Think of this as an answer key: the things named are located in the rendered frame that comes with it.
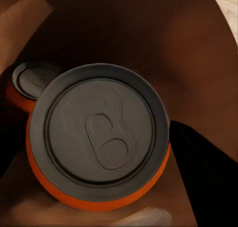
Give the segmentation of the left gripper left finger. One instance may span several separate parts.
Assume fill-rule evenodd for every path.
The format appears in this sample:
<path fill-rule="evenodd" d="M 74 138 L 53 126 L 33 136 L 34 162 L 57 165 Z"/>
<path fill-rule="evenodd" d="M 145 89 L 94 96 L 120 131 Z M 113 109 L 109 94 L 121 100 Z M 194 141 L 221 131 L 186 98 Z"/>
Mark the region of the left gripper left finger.
<path fill-rule="evenodd" d="M 0 126 L 0 179 L 23 142 L 25 142 L 25 132 L 21 121 Z"/>

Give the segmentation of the can of soda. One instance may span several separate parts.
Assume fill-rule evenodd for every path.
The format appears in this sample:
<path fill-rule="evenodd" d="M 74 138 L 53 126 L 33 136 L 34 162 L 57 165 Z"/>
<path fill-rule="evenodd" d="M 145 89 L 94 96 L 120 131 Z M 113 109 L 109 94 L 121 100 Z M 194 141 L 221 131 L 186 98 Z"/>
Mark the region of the can of soda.
<path fill-rule="evenodd" d="M 54 79 L 31 109 L 27 157 L 41 185 L 92 212 L 144 196 L 170 154 L 170 121 L 153 86 L 113 64 L 88 64 Z"/>
<path fill-rule="evenodd" d="M 28 118 L 34 103 L 47 86 L 65 70 L 40 60 L 18 66 L 5 88 L 8 123 L 21 121 L 26 134 Z"/>

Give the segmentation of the trash can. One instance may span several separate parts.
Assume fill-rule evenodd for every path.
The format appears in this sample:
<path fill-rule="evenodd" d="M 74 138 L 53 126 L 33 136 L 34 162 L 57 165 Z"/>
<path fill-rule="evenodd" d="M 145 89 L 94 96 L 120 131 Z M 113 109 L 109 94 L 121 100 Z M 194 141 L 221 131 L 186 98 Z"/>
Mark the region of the trash can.
<path fill-rule="evenodd" d="M 169 121 L 191 126 L 238 163 L 238 44 L 217 0 L 0 0 L 0 126 L 6 84 L 28 61 L 65 72 L 113 64 L 146 79 Z M 33 173 L 22 143 L 0 179 L 0 227 L 113 227 L 165 209 L 171 227 L 198 227 L 170 148 L 156 184 L 125 207 L 70 207 Z"/>

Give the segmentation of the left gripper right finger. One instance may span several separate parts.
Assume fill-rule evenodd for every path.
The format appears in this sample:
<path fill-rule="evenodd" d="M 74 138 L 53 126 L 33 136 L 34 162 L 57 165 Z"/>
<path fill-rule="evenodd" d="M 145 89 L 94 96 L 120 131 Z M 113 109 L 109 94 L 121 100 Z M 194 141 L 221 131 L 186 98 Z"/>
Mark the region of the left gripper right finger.
<path fill-rule="evenodd" d="M 174 120 L 169 141 L 198 227 L 238 227 L 238 163 Z"/>

